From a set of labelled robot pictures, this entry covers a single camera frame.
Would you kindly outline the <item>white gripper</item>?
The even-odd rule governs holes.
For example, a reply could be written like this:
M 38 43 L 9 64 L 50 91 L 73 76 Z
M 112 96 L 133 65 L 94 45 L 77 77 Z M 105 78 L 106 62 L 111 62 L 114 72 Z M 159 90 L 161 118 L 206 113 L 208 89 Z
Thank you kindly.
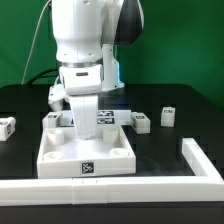
M 51 86 L 48 94 L 51 109 L 61 111 L 64 100 L 69 102 L 76 134 L 83 138 L 92 137 L 97 126 L 98 95 L 68 96 L 62 84 Z

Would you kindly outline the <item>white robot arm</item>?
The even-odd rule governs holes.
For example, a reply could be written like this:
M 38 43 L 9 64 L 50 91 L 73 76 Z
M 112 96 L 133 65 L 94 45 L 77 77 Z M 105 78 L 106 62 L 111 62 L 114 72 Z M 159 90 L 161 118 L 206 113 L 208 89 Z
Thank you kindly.
M 98 94 L 122 86 L 113 48 L 143 31 L 140 0 L 52 0 L 56 59 L 76 134 L 96 132 Z

